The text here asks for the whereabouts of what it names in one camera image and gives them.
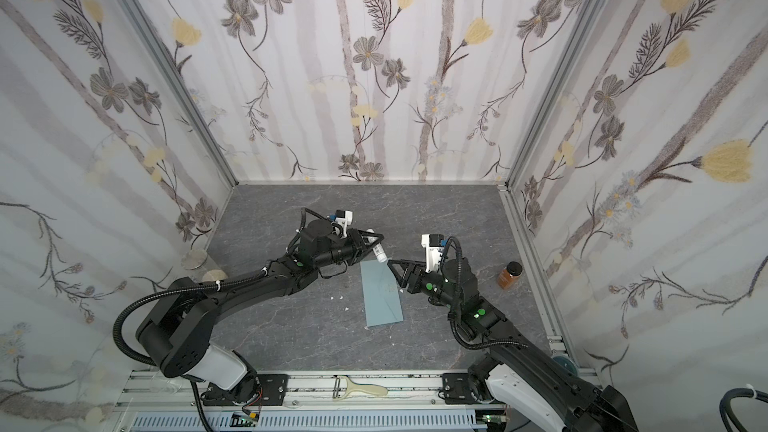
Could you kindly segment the white glue stick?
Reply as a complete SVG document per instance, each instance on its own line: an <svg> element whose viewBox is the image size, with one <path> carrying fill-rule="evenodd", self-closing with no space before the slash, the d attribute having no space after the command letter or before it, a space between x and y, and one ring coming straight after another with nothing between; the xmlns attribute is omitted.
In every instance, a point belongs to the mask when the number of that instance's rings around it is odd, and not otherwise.
<svg viewBox="0 0 768 432"><path fill-rule="evenodd" d="M376 257L376 260L379 263L386 263L388 261L388 256L384 251L383 246L381 245L381 241L378 238L372 236L372 233L373 233L372 229L368 229L368 232L370 233L370 235L367 237L368 242L370 244L375 243L375 245L373 246L373 253Z"/></svg>

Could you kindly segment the light green envelope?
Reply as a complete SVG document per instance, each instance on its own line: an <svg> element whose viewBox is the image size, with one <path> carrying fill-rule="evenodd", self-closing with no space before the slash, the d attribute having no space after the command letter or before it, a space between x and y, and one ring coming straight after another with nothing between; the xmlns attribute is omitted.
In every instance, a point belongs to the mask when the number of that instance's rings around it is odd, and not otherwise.
<svg viewBox="0 0 768 432"><path fill-rule="evenodd" d="M364 310L367 327L390 325L403 321L400 288L385 263L361 263Z"/></svg>

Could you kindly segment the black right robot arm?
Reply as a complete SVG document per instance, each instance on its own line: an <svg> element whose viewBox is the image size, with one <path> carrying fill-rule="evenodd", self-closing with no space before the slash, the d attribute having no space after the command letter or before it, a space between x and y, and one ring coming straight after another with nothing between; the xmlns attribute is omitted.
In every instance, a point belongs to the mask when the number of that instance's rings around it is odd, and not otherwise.
<svg viewBox="0 0 768 432"><path fill-rule="evenodd" d="M448 308L451 332L462 347L487 352L468 369L484 400L512 407L544 431L638 429L616 388L600 388L568 371L483 297L466 258L449 260L441 271L421 261L390 260L387 266L401 288Z"/></svg>

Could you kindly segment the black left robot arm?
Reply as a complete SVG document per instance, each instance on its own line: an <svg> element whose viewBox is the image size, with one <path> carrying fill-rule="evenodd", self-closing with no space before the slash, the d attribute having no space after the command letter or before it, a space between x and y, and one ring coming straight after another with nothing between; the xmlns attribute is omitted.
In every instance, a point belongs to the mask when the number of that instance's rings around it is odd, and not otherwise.
<svg viewBox="0 0 768 432"><path fill-rule="evenodd" d="M217 323L267 300L293 295L331 266L351 267L381 246L384 236L319 218L301 227L286 252L257 272L217 282L178 280L154 299L135 337L168 378L205 381L249 397L258 373L234 351L211 342Z"/></svg>

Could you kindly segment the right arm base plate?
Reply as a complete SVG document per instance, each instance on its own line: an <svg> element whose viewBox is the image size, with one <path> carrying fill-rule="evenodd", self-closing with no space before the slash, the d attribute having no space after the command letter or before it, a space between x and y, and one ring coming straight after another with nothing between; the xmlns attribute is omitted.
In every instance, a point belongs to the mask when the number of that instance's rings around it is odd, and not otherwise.
<svg viewBox="0 0 768 432"><path fill-rule="evenodd" d="M448 405L475 405L493 403L488 388L468 372L446 372L441 375L442 386L438 396Z"/></svg>

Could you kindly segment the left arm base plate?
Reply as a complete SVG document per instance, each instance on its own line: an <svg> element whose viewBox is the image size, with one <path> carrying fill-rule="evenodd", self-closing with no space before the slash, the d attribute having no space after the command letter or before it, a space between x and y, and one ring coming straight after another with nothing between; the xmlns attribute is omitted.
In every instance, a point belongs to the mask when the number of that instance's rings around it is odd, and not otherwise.
<svg viewBox="0 0 768 432"><path fill-rule="evenodd" d="M288 374L249 374L231 391L209 384L201 399L205 406L281 406L288 380Z"/></svg>

